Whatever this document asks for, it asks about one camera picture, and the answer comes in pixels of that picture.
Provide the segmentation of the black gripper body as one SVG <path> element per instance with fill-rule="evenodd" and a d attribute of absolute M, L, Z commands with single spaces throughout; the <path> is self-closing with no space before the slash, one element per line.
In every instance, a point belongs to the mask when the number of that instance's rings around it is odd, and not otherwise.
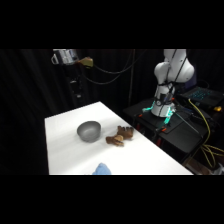
<path fill-rule="evenodd" d="M 66 67 L 70 83 L 76 85 L 78 89 L 82 88 L 81 71 L 77 65 L 68 65 Z"/>

